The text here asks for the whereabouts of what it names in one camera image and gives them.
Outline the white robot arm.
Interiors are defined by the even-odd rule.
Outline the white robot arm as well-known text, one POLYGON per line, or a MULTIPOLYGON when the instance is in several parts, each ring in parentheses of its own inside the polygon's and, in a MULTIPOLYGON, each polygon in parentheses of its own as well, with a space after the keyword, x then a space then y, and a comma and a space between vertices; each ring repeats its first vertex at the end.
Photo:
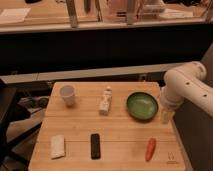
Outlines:
POLYGON ((213 88, 204 83, 207 70, 198 61, 192 61, 169 69, 164 75, 161 89, 161 122, 167 124, 175 111, 187 99, 213 117, 213 88))

